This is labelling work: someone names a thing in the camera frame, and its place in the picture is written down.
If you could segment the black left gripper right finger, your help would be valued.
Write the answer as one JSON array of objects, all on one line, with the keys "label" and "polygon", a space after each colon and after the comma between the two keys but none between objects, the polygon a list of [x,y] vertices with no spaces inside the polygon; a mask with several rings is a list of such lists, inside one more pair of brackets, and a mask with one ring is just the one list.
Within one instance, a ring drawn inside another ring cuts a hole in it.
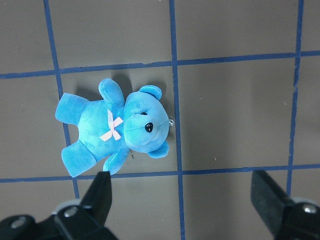
[{"label": "black left gripper right finger", "polygon": [[290,197],[266,171],[252,172],[250,200],[274,240],[320,238],[320,206]]}]

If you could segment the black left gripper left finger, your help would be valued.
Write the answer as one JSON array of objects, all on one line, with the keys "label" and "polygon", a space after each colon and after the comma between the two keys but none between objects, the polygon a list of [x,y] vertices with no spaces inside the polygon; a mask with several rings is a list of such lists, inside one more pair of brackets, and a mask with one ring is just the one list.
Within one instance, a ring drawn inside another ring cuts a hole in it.
[{"label": "black left gripper left finger", "polygon": [[13,215],[0,222],[2,240],[116,240],[105,227],[112,205],[111,175],[99,172],[78,205],[68,205],[42,222]]}]

